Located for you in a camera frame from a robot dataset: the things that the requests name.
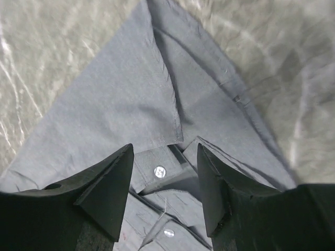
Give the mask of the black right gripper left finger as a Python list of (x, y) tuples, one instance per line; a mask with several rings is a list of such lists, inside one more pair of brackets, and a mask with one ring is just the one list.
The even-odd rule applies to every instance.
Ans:
[(44, 189), (1, 193), (1, 250), (112, 250), (133, 169), (127, 144)]

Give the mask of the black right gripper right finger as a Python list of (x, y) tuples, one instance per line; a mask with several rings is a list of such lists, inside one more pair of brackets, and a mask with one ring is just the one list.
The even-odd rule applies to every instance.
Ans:
[(334, 185), (279, 191), (229, 167), (203, 145), (197, 172), (214, 250), (334, 250)]

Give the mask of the grey long sleeve shirt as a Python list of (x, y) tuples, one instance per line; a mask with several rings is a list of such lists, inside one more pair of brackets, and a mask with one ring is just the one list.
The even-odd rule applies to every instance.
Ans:
[(134, 147), (117, 250), (211, 250), (198, 144), (278, 190), (294, 188), (271, 133), (231, 61), (174, 1), (140, 1), (55, 101), (1, 178), (42, 189)]

